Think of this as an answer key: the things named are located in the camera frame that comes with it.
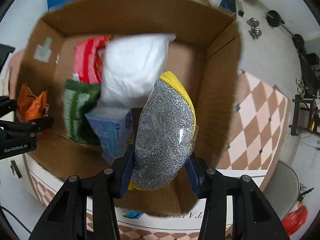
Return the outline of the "red snack packet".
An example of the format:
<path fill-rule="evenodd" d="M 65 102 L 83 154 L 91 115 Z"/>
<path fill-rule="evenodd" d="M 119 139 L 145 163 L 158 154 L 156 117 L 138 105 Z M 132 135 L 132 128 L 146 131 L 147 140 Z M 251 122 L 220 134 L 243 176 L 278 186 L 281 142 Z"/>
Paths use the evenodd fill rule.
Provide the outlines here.
<path fill-rule="evenodd" d="M 101 83 L 106 44 L 111 40 L 112 36 L 95 36 L 76 44 L 73 80 L 91 85 Z"/>

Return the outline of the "silver yellow scrub sponge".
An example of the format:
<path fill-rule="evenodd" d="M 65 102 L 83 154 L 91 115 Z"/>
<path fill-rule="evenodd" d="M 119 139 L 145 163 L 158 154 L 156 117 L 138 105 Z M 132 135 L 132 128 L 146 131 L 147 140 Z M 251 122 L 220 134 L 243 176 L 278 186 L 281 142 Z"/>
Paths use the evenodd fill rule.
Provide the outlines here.
<path fill-rule="evenodd" d="M 189 94 L 173 72 L 164 72 L 140 115 L 129 190 L 155 191 L 170 184 L 194 149 L 197 129 Z"/>

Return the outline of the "chrome dumbbell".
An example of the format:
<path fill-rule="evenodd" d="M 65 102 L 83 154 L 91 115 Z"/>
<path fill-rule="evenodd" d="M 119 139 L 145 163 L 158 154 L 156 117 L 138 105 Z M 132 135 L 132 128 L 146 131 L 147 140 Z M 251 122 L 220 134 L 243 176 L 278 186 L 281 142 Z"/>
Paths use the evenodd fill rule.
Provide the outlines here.
<path fill-rule="evenodd" d="M 262 32 L 259 28 L 251 28 L 249 33 L 253 40 L 257 40 L 262 36 Z"/>
<path fill-rule="evenodd" d="M 260 25 L 260 22 L 256 19 L 256 18 L 250 18 L 249 20 L 247 20 L 247 24 L 251 27 L 251 28 L 257 28 Z"/>

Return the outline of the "green snack packet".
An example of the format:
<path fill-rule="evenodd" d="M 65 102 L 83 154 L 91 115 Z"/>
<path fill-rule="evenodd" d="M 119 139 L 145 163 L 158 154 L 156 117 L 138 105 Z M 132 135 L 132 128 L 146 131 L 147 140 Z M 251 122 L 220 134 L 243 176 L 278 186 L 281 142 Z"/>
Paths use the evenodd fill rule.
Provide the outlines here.
<path fill-rule="evenodd" d="M 69 140 L 88 145 L 99 145 L 100 141 L 91 128 L 85 114 L 96 107 L 101 85 L 67 79 L 63 98 L 64 121 Z"/>

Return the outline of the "long blue wrapper packet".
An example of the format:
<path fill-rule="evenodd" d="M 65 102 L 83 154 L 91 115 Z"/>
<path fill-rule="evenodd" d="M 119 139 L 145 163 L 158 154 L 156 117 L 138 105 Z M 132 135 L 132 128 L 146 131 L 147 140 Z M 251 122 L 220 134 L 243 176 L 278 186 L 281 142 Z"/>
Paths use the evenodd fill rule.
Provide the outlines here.
<path fill-rule="evenodd" d="M 123 215 L 123 217 L 129 218 L 129 219 L 140 219 L 140 217 L 142 217 L 142 215 L 144 215 L 143 212 L 130 210 L 130 211 L 127 211 L 127 213 L 125 213 Z"/>

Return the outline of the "grey round chair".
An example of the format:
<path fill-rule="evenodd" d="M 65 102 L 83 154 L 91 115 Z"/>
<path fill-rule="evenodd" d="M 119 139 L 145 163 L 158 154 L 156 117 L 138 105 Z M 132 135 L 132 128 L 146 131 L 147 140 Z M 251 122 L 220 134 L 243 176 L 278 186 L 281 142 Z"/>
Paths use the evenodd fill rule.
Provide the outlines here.
<path fill-rule="evenodd" d="M 264 195 L 280 220 L 294 207 L 300 193 L 300 182 L 296 172 L 287 163 L 279 160 Z"/>

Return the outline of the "barbell on floor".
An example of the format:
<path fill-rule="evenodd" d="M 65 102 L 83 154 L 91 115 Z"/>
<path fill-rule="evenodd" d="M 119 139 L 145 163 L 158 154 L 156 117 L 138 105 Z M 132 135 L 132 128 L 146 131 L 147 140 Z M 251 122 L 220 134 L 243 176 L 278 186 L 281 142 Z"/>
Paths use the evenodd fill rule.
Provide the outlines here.
<path fill-rule="evenodd" d="M 272 28 L 278 28 L 282 27 L 285 29 L 292 37 L 293 43 L 297 49 L 304 48 L 304 39 L 299 34 L 294 34 L 286 25 L 284 20 L 281 18 L 278 12 L 275 10 L 269 10 L 266 13 L 266 20 L 268 22 L 268 25 Z"/>

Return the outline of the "orange snack packet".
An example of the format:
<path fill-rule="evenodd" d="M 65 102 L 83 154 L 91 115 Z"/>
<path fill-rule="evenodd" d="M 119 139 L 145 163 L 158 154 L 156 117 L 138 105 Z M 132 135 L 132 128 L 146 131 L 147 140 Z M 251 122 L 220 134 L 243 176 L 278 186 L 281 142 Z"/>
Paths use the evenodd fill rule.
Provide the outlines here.
<path fill-rule="evenodd" d="M 17 117 L 22 122 L 28 122 L 47 116 L 47 91 L 36 96 L 26 83 L 22 84 L 17 99 Z"/>

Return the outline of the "light blue tissue pack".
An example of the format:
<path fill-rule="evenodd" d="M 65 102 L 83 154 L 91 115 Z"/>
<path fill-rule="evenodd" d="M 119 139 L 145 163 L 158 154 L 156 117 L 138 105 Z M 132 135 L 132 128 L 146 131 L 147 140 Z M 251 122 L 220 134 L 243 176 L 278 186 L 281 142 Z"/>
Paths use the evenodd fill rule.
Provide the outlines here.
<path fill-rule="evenodd" d="M 97 105 L 85 114 L 93 132 L 100 140 L 102 157 L 112 165 L 124 156 L 133 142 L 133 118 L 130 109 Z"/>

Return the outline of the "red bag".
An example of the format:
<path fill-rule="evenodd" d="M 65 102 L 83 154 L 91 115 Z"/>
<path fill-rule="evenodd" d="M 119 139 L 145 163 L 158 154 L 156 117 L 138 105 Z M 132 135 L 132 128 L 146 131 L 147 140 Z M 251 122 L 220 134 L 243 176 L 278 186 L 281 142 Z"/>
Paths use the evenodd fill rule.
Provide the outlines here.
<path fill-rule="evenodd" d="M 294 234 L 306 222 L 308 210 L 302 202 L 297 202 L 292 212 L 283 219 L 282 224 L 289 236 Z"/>

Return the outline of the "dark wooden chair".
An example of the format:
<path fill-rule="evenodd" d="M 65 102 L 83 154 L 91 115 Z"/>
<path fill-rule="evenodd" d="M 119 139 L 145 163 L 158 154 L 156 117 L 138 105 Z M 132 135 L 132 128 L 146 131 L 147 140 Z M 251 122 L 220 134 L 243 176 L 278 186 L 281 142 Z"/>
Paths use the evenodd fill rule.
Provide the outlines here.
<path fill-rule="evenodd" d="M 296 94 L 292 99 L 294 111 L 290 134 L 298 136 L 298 131 L 319 136 L 319 105 L 314 98 L 305 99 Z"/>

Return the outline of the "white soft bag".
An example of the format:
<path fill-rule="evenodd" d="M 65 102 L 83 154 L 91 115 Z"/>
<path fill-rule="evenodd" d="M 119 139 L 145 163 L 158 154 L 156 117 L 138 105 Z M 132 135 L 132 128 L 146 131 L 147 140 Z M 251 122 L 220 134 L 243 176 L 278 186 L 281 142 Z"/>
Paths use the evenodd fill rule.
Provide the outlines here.
<path fill-rule="evenodd" d="M 106 44 L 100 101 L 110 107 L 143 107 L 167 64 L 174 34 L 142 34 Z"/>

